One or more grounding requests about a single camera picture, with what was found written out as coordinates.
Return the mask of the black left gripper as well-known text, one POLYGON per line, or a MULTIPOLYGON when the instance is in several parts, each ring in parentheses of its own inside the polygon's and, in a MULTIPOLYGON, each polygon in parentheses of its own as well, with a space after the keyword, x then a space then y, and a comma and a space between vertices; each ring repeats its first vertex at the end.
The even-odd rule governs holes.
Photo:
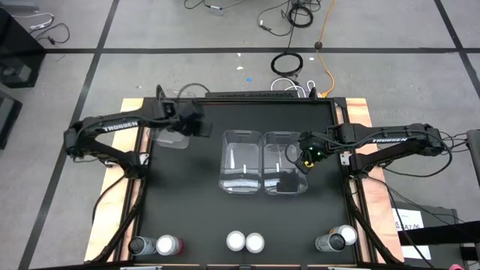
POLYGON ((183 135, 198 135, 210 137, 212 124, 203 123, 204 109, 201 103, 185 101, 178 104, 178 121, 174 124, 174 131, 183 135))

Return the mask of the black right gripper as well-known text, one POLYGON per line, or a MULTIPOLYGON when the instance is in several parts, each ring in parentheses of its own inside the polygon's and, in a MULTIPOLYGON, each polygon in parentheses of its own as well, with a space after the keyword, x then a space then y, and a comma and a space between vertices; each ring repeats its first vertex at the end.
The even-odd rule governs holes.
MULTIPOLYGON (((317 163, 309 163, 305 159, 306 150, 310 146, 315 146, 324 153, 325 158, 323 160, 325 160, 329 156, 329 153, 326 149, 326 141, 324 140, 322 135, 316 135, 314 132, 305 131, 301 133, 298 138, 298 145, 301 151, 301 154, 295 161, 295 164, 298 167, 314 167, 317 163)), ((282 172, 278 178, 277 192, 286 193, 287 191, 293 194, 299 192, 299 175, 296 172, 291 172, 289 174, 289 179, 288 174, 285 172, 282 172)))

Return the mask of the clear plastic bin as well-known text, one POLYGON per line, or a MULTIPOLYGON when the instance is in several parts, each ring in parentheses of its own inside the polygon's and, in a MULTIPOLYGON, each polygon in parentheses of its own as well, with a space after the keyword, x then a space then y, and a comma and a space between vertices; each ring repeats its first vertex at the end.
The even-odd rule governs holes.
POLYGON ((228 194, 254 194, 262 187, 262 134, 252 130, 223 133, 219 187, 228 194))
MULTIPOLYGON (((176 114, 172 118, 164 118, 162 109, 161 109, 161 101, 166 101, 167 98, 157 100, 156 97, 152 103, 153 108, 153 119, 156 121, 160 121, 162 119, 174 119, 178 116, 177 113, 177 104, 176 104, 176 114)), ((155 141, 159 146, 171 149, 186 149, 189 143, 189 138, 185 135, 176 132, 173 130, 172 125, 164 124, 161 126, 160 124, 153 124, 149 130, 149 138, 152 141, 155 141)))
POLYGON ((272 131, 264 136, 262 180, 268 195, 298 195, 308 189, 306 175, 294 164, 301 153, 299 148, 300 133, 289 131, 272 131), (281 173, 297 173, 299 180, 298 193, 278 193, 277 183, 281 173))

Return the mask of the orange and white soda can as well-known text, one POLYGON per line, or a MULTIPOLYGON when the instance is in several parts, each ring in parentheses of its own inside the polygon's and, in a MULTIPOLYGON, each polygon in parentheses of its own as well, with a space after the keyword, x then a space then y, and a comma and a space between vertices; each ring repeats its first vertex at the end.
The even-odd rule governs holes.
POLYGON ((265 239, 258 232, 252 232, 245 240, 245 247, 250 253, 258 254, 265 247, 265 239))
POLYGON ((357 241, 357 238, 358 238, 358 234, 356 232, 356 229, 353 228, 350 225, 336 226, 334 228, 331 228, 328 232, 330 234, 337 233, 337 234, 342 235, 342 237, 344 238, 344 240, 346 242, 346 245, 354 245, 357 241))

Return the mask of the pink and white soda can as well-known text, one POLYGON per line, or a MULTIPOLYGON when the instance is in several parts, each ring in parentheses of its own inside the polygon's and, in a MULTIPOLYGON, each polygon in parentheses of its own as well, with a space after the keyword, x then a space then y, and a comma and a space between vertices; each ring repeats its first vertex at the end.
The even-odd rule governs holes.
POLYGON ((245 247, 245 235, 238 231, 231 231, 226 237, 226 246, 234 252, 241 251, 245 247))
POLYGON ((156 250, 161 256, 176 255, 182 248, 182 240, 173 235, 162 235, 156 242, 156 250))

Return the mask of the black ribbed bar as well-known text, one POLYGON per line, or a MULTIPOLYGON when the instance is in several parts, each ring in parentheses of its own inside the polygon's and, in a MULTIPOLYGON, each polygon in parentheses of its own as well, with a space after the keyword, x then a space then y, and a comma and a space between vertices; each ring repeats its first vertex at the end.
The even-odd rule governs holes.
POLYGON ((298 98, 294 90, 286 91, 226 91, 207 92, 206 98, 298 98))

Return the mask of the plywood base board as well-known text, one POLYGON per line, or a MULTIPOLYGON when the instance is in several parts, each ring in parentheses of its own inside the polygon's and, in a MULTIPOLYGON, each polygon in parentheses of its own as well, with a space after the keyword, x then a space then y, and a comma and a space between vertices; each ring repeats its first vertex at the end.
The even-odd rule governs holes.
MULTIPOLYGON (((335 107, 335 113, 340 122, 344 122, 348 116, 352 123, 371 126, 371 117, 364 98, 347 97, 345 101, 346 112, 342 112, 339 105, 335 107)), ((132 150, 136 140, 140 141, 140 149, 145 151, 147 149, 146 132, 136 127, 116 132, 113 137, 113 146, 122 151, 132 150)), ((123 171, 119 166, 106 169, 101 188, 104 197, 99 202, 99 209, 91 228, 85 253, 86 261, 94 259, 119 228, 124 203, 134 202, 133 198, 127 198, 128 180, 122 175, 123 171)), ((362 187, 356 187, 353 181, 349 186, 355 191, 353 199, 356 204, 359 204, 359 193, 361 191, 364 193, 367 209, 363 213, 370 218, 371 226, 383 244, 397 259, 404 261, 401 243, 395 229, 395 216, 389 212, 392 204, 389 202, 385 182, 383 170, 376 167, 370 173, 370 178, 364 180, 362 187)))

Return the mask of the white paper sheet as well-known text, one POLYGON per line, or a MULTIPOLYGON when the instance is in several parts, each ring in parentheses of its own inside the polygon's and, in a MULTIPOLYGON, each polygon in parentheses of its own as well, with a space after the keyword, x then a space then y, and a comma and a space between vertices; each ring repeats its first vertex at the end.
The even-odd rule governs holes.
POLYGON ((416 230, 424 227, 422 213, 420 211, 393 208, 392 212, 397 231, 416 230))
POLYGON ((402 246, 401 250, 404 258, 421 260, 424 257, 426 260, 431 260, 430 248, 427 245, 419 245, 418 247, 407 245, 402 246))

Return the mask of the dark grey case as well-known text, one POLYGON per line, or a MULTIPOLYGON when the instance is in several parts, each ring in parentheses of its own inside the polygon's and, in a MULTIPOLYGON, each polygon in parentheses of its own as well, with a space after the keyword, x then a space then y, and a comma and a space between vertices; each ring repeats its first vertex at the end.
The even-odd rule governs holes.
MULTIPOLYGON (((423 228, 459 223, 456 211, 453 209, 422 205, 422 210, 420 210, 405 202, 397 202, 396 206, 397 209, 420 211, 424 222, 423 228)), ((431 260, 428 260, 428 262, 436 268, 448 269, 453 264, 465 267, 461 258, 461 246, 459 244, 438 244, 428 245, 428 247, 431 255, 431 260)), ((404 261, 408 266, 428 267, 428 264, 423 259, 404 258, 404 261)))

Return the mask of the black beam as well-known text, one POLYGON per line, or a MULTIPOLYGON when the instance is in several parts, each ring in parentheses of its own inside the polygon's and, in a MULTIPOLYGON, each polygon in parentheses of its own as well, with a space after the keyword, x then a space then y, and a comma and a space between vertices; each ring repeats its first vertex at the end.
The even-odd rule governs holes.
POLYGON ((409 244, 407 236, 416 245, 465 244, 480 242, 480 220, 445 226, 398 231, 402 245, 409 244))

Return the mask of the grey pole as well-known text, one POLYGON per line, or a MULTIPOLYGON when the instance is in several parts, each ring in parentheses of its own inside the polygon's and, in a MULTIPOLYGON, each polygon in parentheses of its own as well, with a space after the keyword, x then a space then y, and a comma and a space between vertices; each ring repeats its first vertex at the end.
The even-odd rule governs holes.
POLYGON ((480 130, 468 130, 466 138, 478 186, 480 187, 480 130))

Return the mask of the dark grey box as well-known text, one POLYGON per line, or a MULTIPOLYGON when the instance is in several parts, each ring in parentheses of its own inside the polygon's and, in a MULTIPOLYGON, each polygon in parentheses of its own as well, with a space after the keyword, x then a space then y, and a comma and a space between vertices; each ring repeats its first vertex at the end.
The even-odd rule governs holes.
POLYGON ((0 93, 0 150, 5 149, 22 106, 17 99, 0 93))

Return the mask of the black cabinet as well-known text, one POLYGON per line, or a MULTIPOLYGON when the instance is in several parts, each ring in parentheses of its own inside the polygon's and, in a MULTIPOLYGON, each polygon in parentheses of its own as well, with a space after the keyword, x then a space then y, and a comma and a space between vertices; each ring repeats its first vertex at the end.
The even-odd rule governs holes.
POLYGON ((0 83, 10 89, 32 88, 46 50, 0 8, 0 83))

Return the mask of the black aluminium rig frame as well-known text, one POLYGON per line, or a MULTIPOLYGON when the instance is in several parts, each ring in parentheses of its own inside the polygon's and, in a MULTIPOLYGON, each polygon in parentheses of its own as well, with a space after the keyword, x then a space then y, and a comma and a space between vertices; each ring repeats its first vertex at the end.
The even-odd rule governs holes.
MULTIPOLYGON (((143 105, 144 101, 150 100, 153 97, 145 97, 145 98, 125 98, 121 105, 121 113, 128 112, 132 110, 136 110, 140 108, 140 105, 143 105)), ((207 117, 210 119, 225 119, 226 124, 229 125, 230 122, 233 120, 238 120, 238 124, 236 124, 237 129, 247 130, 251 128, 251 126, 259 127, 265 126, 265 128, 261 129, 266 130, 266 128, 277 128, 280 126, 281 128, 293 128, 294 131, 306 131, 306 130, 318 130, 322 131, 323 128, 326 128, 327 124, 335 124, 340 123, 340 119, 336 116, 335 107, 337 105, 340 106, 341 111, 345 113, 346 110, 346 101, 345 97, 335 97, 330 99, 321 99, 321 100, 308 100, 308 99, 280 99, 280 98, 217 98, 217 99, 204 99, 198 101, 205 101, 207 106, 207 117)), ((140 149, 140 141, 137 139, 134 143, 135 149, 140 149)), ((318 197, 312 197, 314 199, 318 199, 313 201, 314 203, 320 203, 320 199, 324 200, 329 195, 330 197, 337 199, 341 198, 339 193, 333 193, 335 187, 340 187, 340 175, 335 176, 336 178, 328 178, 325 186, 326 194, 320 194, 318 197)), ((140 185, 142 183, 140 179, 128 180, 127 184, 127 198, 134 199, 134 202, 125 202, 122 207, 121 213, 121 222, 123 222, 127 215, 128 211, 133 208, 133 204, 137 199, 140 190, 140 185)), ((365 202, 365 195, 364 193, 359 196, 362 200, 364 200, 364 207, 367 209, 366 202, 365 202)), ((319 208, 315 208, 314 210, 321 210, 321 213, 325 212, 327 214, 333 214, 333 218, 344 218, 348 216, 347 214, 347 203, 342 202, 340 206, 343 206, 343 210, 340 211, 340 206, 335 206, 338 211, 333 211, 333 206, 328 207, 325 203, 319 206, 319 208)), ((143 202, 142 206, 138 208, 142 211, 139 211, 139 215, 136 216, 136 220, 131 221, 128 223, 127 229, 124 235, 118 240, 117 245, 115 245, 113 252, 107 257, 106 262, 113 262, 113 261, 127 261, 130 259, 130 255, 127 251, 127 241, 133 238, 133 235, 137 233, 139 230, 142 230, 142 226, 145 227, 146 225, 152 224, 152 222, 147 223, 146 219, 149 218, 145 213, 147 206, 151 206, 152 204, 146 204, 143 202)), ((366 239, 365 233, 362 228, 360 228, 360 251, 358 254, 362 253, 362 255, 356 255, 356 258, 359 260, 364 260, 365 262, 372 260, 371 255, 367 254, 368 251, 368 240, 366 239)), ((259 263, 259 267, 263 268, 271 268, 271 267, 283 267, 285 268, 301 268, 301 264, 303 266, 312 265, 311 268, 320 267, 322 265, 327 264, 336 264, 336 265, 352 265, 352 263, 324 263, 324 262, 312 262, 309 263, 305 260, 297 261, 289 261, 284 263, 283 266, 280 265, 280 261, 283 259, 281 256, 278 261, 269 261, 266 263, 259 263)))

